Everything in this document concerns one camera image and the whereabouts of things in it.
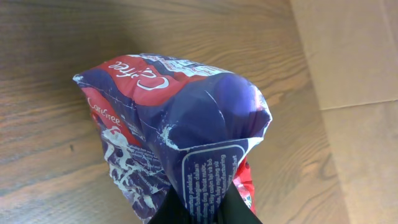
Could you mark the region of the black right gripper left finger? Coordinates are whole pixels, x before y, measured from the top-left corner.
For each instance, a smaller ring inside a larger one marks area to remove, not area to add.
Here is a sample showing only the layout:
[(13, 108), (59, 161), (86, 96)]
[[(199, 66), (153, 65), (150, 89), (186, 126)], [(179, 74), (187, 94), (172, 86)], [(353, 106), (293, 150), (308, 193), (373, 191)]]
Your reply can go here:
[(148, 224), (192, 224), (192, 221), (189, 211), (184, 207), (175, 189), (171, 187)]

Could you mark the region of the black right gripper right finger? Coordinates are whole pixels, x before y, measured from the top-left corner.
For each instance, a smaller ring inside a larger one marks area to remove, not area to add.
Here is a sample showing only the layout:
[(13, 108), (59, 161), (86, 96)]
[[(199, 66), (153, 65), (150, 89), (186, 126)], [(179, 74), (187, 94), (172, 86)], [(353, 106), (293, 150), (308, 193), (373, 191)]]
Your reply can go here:
[(216, 213), (217, 224), (262, 224), (231, 183)]

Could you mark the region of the red purple Carefree pack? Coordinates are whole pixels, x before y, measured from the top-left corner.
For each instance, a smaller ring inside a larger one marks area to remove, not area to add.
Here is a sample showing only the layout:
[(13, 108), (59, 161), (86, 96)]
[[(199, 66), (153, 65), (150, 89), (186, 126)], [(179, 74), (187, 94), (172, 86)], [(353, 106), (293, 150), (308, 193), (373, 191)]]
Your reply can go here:
[(98, 126), (110, 177), (143, 223), (171, 187), (192, 223), (216, 223), (231, 183), (255, 214), (247, 155), (272, 116), (250, 81), (156, 54), (119, 56), (73, 79)]

